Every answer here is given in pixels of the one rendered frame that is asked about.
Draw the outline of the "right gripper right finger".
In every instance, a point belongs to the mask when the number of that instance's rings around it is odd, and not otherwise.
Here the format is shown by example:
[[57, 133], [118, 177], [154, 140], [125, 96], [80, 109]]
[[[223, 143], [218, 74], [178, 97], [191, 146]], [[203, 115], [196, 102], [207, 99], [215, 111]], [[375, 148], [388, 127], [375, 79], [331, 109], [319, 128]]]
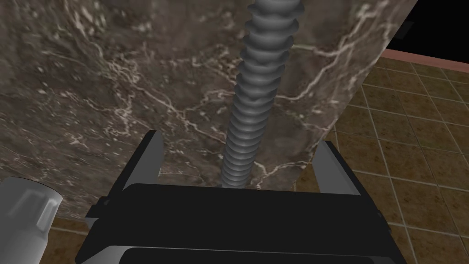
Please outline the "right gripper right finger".
[[366, 195], [363, 185], [331, 141], [319, 141], [313, 170], [321, 193]]

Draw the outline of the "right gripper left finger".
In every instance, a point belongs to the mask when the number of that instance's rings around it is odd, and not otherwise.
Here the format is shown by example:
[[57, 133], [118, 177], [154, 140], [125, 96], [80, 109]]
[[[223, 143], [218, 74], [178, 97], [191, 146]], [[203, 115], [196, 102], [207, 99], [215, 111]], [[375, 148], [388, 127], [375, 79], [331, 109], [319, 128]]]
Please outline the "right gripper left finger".
[[108, 195], [117, 195], [132, 184], [155, 184], [164, 159], [162, 134], [148, 131], [124, 169], [114, 182]]

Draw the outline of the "grey ribbed column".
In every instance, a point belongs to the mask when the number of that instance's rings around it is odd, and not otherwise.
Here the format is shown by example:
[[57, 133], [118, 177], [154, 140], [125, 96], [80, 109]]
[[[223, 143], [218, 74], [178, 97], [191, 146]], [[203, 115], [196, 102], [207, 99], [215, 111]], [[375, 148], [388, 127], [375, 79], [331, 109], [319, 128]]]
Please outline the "grey ribbed column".
[[248, 183], [304, 5], [301, 0], [255, 0], [248, 10], [252, 17], [245, 23], [220, 173], [224, 188]]

